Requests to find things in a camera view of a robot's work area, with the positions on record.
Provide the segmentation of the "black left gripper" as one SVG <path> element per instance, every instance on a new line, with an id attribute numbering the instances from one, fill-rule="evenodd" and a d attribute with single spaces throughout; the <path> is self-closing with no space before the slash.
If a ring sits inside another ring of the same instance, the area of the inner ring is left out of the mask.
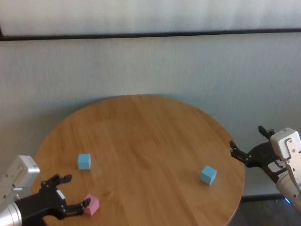
<path id="1" fill-rule="evenodd" d="M 69 183 L 71 180 L 71 174 L 65 176 L 55 174 L 41 183 L 42 188 L 38 193 L 15 201 L 22 220 L 37 220 L 45 216 L 53 216 L 61 220 L 83 215 L 91 198 L 86 198 L 78 204 L 68 205 L 63 193 L 55 188 L 60 184 Z"/>

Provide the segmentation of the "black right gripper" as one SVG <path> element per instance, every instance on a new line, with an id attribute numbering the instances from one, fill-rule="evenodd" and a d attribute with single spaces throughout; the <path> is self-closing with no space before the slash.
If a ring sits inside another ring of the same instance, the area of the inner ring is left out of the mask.
<path id="1" fill-rule="evenodd" d="M 262 125 L 258 126 L 258 131 L 267 139 L 270 139 L 275 134 L 274 129 L 266 130 Z M 248 168 L 261 168 L 275 184 L 279 180 L 280 174 L 287 172 L 285 163 L 275 154 L 270 142 L 259 144 L 250 152 L 245 153 L 231 140 L 230 148 L 231 157 Z"/>

